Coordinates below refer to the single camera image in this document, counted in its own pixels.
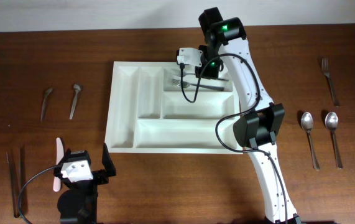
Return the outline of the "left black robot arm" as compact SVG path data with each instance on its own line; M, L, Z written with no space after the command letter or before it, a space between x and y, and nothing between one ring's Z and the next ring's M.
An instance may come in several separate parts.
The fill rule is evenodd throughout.
M68 187L57 202L61 223L97 222L98 186L108 184L109 178L116 175L106 144L102 150L102 165L103 169L92 171L88 151L67 150L55 166L54 176Z

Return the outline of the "metal fork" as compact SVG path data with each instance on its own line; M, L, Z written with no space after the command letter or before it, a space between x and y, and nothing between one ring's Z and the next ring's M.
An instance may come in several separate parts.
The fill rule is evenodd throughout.
M329 63L328 63L328 59L323 57L321 59L321 72L323 73L323 75L326 77L329 87L330 87L330 92L331 92L331 97L333 100L333 104L335 105L335 107L340 107L340 103L339 100L337 99L336 96L336 92L333 86L333 82L332 79L330 77L330 70L329 70Z
M190 86L195 86L195 87L200 87L200 88L206 88L209 90L214 90L214 91L223 91L224 88L222 86L210 86L210 85L200 85L200 84L194 84L194 83L189 83L177 79L168 79L168 82L172 85L183 87L183 88L188 88Z
M174 68L171 68L169 70L169 72L172 74L172 75L175 75L175 76L178 76L180 77L181 76L181 70L177 70L177 69L174 69ZM189 72L183 72L183 76L187 76L187 75L196 75L195 73L189 73ZM229 80L228 79L225 79L225 78L216 78L216 80L219 80L219 81L222 81L222 82L228 82Z

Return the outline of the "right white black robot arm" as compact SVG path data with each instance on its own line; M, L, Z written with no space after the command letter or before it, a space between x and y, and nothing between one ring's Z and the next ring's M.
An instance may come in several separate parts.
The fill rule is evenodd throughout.
M264 90L251 59L249 41L239 18L223 19L216 7L198 18L205 44L200 46L198 76L213 78L227 69L237 91L240 112L232 114L238 153L248 154L264 198L267 223L301 223L281 174L276 137L285 110Z

